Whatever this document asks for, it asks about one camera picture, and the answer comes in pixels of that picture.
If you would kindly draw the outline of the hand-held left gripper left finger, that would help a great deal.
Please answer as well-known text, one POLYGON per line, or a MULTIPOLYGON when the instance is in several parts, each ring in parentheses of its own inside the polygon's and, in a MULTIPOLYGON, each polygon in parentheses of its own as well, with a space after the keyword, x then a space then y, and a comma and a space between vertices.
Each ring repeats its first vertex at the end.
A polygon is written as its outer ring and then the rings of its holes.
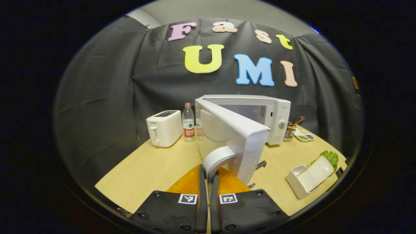
POLYGON ((158 234, 206 233, 205 174, 199 164, 166 191, 155 190, 130 217, 158 234))

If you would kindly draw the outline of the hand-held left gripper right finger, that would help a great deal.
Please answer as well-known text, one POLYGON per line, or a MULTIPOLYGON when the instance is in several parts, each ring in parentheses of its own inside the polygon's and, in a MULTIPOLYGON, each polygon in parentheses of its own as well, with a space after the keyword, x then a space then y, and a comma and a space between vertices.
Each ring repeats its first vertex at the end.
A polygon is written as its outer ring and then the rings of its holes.
POLYGON ((222 167, 214 175, 210 212, 213 234, 265 234, 289 219, 265 190, 251 190, 222 167))

